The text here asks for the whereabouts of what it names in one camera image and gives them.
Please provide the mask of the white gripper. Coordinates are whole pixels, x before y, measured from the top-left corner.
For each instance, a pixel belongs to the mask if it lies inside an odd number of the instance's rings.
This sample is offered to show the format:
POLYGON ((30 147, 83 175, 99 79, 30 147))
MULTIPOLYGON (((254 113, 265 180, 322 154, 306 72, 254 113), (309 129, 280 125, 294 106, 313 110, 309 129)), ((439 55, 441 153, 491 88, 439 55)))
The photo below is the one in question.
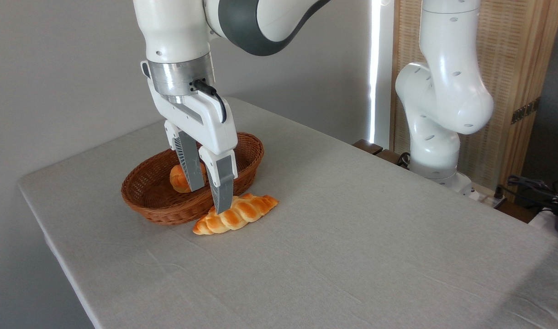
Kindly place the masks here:
POLYGON ((233 150, 238 141, 228 102, 202 80, 193 81, 190 88, 194 93, 182 96, 181 104, 166 100, 156 91, 151 79, 147 84, 158 112, 167 119, 164 128, 168 143, 178 156, 190 190, 205 185, 200 156, 207 169, 216 213, 229 210, 234 179, 238 177, 233 150), (197 142, 202 144, 199 150, 197 142))

